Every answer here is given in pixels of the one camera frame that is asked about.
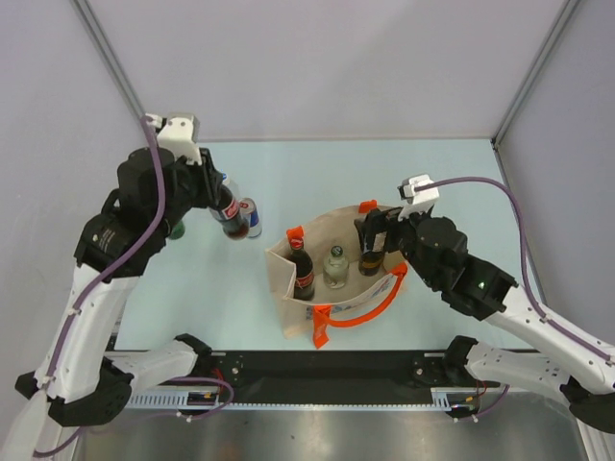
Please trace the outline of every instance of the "bottle label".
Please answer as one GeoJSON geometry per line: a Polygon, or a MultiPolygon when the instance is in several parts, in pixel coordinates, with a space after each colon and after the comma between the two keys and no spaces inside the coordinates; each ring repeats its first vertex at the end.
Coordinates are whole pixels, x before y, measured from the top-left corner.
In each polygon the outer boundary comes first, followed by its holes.
{"type": "Polygon", "coordinates": [[[313,281],[314,281],[314,271],[311,271],[305,277],[297,277],[295,279],[295,286],[297,288],[305,288],[307,286],[310,286],[313,281]]]}
{"type": "Polygon", "coordinates": [[[211,214],[218,221],[229,221],[233,219],[236,214],[239,212],[239,202],[236,199],[233,199],[231,204],[224,209],[217,210],[211,209],[211,214]]]}
{"type": "Polygon", "coordinates": [[[386,232],[377,233],[374,238],[374,249],[372,252],[381,252],[384,250],[384,242],[386,241],[386,232]]]}

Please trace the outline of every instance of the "orange bag handle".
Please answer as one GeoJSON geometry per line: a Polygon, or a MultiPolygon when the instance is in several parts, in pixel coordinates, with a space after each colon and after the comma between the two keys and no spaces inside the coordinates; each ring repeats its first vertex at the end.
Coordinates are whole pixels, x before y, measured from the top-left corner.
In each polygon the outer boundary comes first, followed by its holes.
{"type": "Polygon", "coordinates": [[[397,293],[400,291],[404,277],[407,274],[407,265],[404,262],[398,264],[393,268],[391,274],[397,277],[397,280],[395,280],[395,285],[388,296],[384,299],[384,301],[382,301],[382,303],[378,304],[372,310],[359,317],[356,317],[355,319],[334,320],[331,318],[332,306],[330,304],[315,305],[313,308],[314,332],[312,339],[316,349],[322,348],[329,341],[329,336],[327,336],[327,326],[335,328],[356,327],[364,324],[365,322],[369,322],[370,320],[374,320],[376,317],[381,315],[391,305],[397,296],[397,293]]]}

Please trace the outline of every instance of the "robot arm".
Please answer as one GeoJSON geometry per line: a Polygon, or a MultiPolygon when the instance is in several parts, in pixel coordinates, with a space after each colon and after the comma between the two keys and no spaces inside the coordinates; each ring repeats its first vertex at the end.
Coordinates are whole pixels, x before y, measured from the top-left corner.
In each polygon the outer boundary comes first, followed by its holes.
{"type": "Polygon", "coordinates": [[[422,190],[428,176],[400,187],[403,208],[372,219],[386,223],[389,252],[401,251],[423,282],[457,312],[502,328],[546,357],[505,352],[457,337],[447,350],[447,374],[496,380],[570,404],[582,421],[615,432],[615,348],[532,302],[515,279],[470,255],[467,237],[453,221],[432,217],[437,190],[422,190]]]}
{"type": "Polygon", "coordinates": [[[84,227],[75,252],[73,286],[54,342],[35,372],[20,376],[15,387],[28,399],[45,391],[49,416],[62,426],[101,425],[126,405],[131,393],[172,377],[189,375],[208,348],[182,335],[160,350],[139,359],[104,358],[113,325],[143,275],[149,259],[193,207],[215,206],[220,200],[222,174],[215,170],[207,149],[195,143],[198,121],[176,114],[151,117],[164,179],[164,213],[160,224],[123,265],[98,283],[74,305],[86,286],[131,248],[153,222],[159,205],[151,153],[132,152],[117,169],[118,188],[101,213],[84,227]]]}

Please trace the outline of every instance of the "red bull can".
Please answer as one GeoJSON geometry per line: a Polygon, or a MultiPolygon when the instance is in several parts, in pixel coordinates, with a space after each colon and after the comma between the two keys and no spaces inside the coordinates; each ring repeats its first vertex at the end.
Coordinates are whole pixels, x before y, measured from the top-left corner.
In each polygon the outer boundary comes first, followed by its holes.
{"type": "Polygon", "coordinates": [[[258,217],[257,204],[254,200],[246,197],[241,199],[239,203],[239,210],[244,216],[248,224],[250,224],[250,230],[248,230],[248,238],[257,238],[262,233],[262,224],[258,217]]]}

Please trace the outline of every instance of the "cola bottle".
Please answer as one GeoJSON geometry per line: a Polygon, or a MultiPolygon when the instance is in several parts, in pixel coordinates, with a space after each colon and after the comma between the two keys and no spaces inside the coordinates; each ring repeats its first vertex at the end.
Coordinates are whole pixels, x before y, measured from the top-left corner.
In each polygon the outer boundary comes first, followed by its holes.
{"type": "Polygon", "coordinates": [[[228,237],[239,240],[248,235],[250,224],[239,212],[239,201],[226,185],[220,187],[218,205],[210,206],[209,211],[211,211],[215,220],[222,225],[224,233],[228,237]]]}
{"type": "Polygon", "coordinates": [[[290,256],[288,260],[297,266],[294,298],[296,300],[311,301],[314,297],[314,264],[308,252],[304,250],[304,239],[293,237],[288,240],[290,256]]]}

